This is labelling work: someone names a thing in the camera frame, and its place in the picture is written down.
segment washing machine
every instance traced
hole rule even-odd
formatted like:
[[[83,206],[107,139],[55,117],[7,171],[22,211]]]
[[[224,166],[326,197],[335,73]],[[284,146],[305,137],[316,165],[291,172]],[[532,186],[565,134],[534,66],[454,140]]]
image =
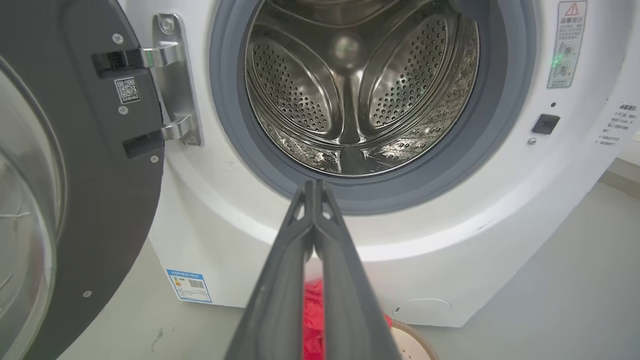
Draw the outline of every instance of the washing machine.
[[[307,179],[384,312],[464,326],[640,127],[633,0],[3,10],[4,358],[56,358],[146,239],[177,301],[244,307]]]

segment floor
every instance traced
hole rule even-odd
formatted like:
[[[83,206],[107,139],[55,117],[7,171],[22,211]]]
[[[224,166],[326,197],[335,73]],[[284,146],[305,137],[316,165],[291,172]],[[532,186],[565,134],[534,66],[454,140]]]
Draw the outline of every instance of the floor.
[[[461,329],[419,327],[441,360],[640,359],[640,200],[598,183]],[[221,359],[241,309],[176,299],[149,243],[62,355]]]

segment qr code sticker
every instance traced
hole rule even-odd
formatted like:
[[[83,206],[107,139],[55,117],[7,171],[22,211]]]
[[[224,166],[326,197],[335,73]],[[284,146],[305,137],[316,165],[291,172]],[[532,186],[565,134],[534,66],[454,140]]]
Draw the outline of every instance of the qr code sticker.
[[[134,78],[117,79],[114,80],[114,82],[118,90],[118,96],[120,97],[120,104],[124,105],[130,102],[140,101],[138,86]]]
[[[204,289],[202,281],[189,279],[189,285],[191,285],[192,288]]]

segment warning triangle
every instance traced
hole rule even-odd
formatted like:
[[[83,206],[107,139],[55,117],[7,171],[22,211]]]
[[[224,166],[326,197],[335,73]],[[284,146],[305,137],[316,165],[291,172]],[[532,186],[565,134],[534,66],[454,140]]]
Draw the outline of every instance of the warning triangle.
[[[576,3],[573,3],[573,5],[571,5],[571,7],[569,8],[569,10],[566,12],[564,16],[574,16],[574,15],[578,15],[578,4]]]

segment screw head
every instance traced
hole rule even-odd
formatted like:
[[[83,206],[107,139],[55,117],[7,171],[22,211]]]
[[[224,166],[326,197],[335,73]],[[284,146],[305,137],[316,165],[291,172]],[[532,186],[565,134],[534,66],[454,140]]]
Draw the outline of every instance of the screw head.
[[[175,23],[170,17],[165,17],[160,20],[160,25],[162,26],[162,30],[167,34],[173,33],[173,30],[175,30]]]
[[[116,44],[122,44],[124,42],[124,37],[122,37],[122,35],[115,33],[111,36],[111,39],[113,40],[114,43]]]

